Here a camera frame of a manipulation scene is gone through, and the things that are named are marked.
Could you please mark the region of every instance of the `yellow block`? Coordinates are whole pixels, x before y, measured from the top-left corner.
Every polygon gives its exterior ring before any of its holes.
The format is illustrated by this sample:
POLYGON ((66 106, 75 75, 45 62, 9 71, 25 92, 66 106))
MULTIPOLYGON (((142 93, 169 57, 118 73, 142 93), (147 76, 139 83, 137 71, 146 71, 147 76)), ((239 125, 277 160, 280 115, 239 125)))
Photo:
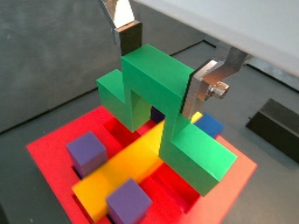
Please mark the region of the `yellow block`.
MULTIPOLYGON (((201 118, 198 113, 193 122, 201 118)), ((141 183, 162 165, 158 157, 165 122, 131 143, 74 187, 82 205, 97 222, 109 213, 109 195, 133 178, 141 183)))

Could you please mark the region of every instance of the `green arch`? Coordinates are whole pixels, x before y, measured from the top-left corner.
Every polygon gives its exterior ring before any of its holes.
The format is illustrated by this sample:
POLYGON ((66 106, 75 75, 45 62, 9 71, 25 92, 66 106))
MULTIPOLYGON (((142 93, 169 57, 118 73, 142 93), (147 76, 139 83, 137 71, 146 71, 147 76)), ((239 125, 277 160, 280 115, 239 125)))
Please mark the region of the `green arch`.
POLYGON ((238 157, 181 113, 193 69, 151 45, 122 57, 122 68, 98 79, 102 104, 131 131, 149 121, 151 106, 165 113, 159 157, 206 195, 238 157))

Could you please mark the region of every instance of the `toy block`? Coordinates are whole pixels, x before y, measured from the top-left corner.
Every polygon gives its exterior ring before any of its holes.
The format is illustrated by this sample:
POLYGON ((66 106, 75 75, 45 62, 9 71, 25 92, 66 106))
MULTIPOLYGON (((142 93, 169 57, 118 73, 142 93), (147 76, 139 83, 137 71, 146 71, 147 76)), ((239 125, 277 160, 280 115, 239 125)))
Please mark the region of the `toy block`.
POLYGON ((109 161, 107 148, 91 131, 67 147, 77 172, 86 178, 109 161))
POLYGON ((130 179, 107 197, 109 215, 117 224, 137 224, 153 201, 138 183, 130 179))
MULTIPOLYGON (((90 224, 91 222, 85 208, 81 207, 81 203, 75 200, 77 197, 74 197, 74 191, 71 190, 71 187, 79 182, 79 177, 71 168, 73 162, 66 144, 78 136, 87 133, 87 131, 93 130, 101 141, 106 144, 107 154, 111 158, 115 155, 115 151, 122 150, 119 149, 118 141, 102 126, 111 118, 113 115, 105 107, 101 107, 27 145, 33 159, 74 224, 90 224)), ((177 206, 174 198, 170 197, 162 184, 151 178, 146 178, 141 186, 154 201, 154 204, 147 212, 146 219, 142 222, 143 224, 222 223, 223 217, 229 213, 234 201, 257 169, 257 164, 221 136, 217 137, 217 140, 238 155, 238 161, 229 170, 226 177, 207 196, 201 197, 187 214, 177 206)), ((154 143, 154 147, 157 147, 158 154, 159 144, 154 143)), ((109 223, 107 216, 98 222, 98 224, 109 223)))
POLYGON ((130 178, 141 183, 162 165, 158 153, 163 126, 161 122, 73 187, 95 222, 109 212, 107 196, 130 178))
POLYGON ((194 125, 214 138, 225 129, 223 124, 207 113, 203 114, 203 117, 194 125))
POLYGON ((151 109, 151 119, 155 123, 159 123, 165 119, 165 114, 155 107, 151 109))
POLYGON ((274 99, 248 123, 253 130, 268 140, 297 163, 299 163, 299 115, 274 99))
POLYGON ((193 124, 175 136, 173 145, 173 150, 161 150, 161 157, 198 193, 206 196, 238 157, 193 124))
POLYGON ((127 54, 122 58, 122 66, 123 73, 114 71, 98 79, 103 105, 111 109, 111 113, 131 131, 147 122, 153 105, 166 115, 159 157, 197 191, 206 195, 225 177, 237 156, 213 139, 202 147, 207 134, 198 131, 195 126, 193 128, 191 120, 181 113, 193 69, 150 45, 145 45, 127 54), (193 145, 178 140, 183 138, 183 133, 191 135, 193 145), (215 158, 210 155, 211 152, 223 156, 226 162, 209 161, 215 158))

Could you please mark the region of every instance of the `red base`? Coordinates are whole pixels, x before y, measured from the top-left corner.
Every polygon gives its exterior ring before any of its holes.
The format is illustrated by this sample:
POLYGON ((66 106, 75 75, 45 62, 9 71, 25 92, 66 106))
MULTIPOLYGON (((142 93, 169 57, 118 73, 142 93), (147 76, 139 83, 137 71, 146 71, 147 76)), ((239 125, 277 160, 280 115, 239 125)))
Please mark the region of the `red base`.
MULTIPOLYGON (((107 146, 107 154, 111 158, 154 126, 155 123, 149 122, 133 134, 107 110, 101 107, 27 146, 73 223, 85 224, 91 223, 91 221, 85 213, 85 209, 81 208, 71 190, 71 187, 81 179, 73 170, 67 143, 89 131, 93 131, 107 146)), ((218 140, 238 155, 238 161, 233 165, 223 181, 210 194, 201 198, 201 195, 191 189, 169 166, 163 165, 141 185, 154 201, 143 224, 211 224, 222 221, 257 169, 257 164, 222 137, 218 140)), ((109 218, 102 219, 99 223, 110 223, 109 218)))

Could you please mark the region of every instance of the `silver bracket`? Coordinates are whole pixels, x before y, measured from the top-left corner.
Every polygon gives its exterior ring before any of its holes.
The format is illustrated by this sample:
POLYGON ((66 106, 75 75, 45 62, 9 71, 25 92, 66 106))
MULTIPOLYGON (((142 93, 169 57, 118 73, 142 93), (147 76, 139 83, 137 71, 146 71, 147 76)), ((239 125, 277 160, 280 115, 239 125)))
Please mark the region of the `silver bracket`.
POLYGON ((121 55, 131 53, 143 44, 143 24, 135 20, 129 0, 98 0, 111 25, 121 55))
POLYGON ((182 114, 191 118, 201 111, 203 103, 215 96, 223 99, 230 86, 222 82, 235 74, 249 60, 249 54, 237 47, 219 42, 214 59, 191 73, 189 87, 185 95, 182 114))

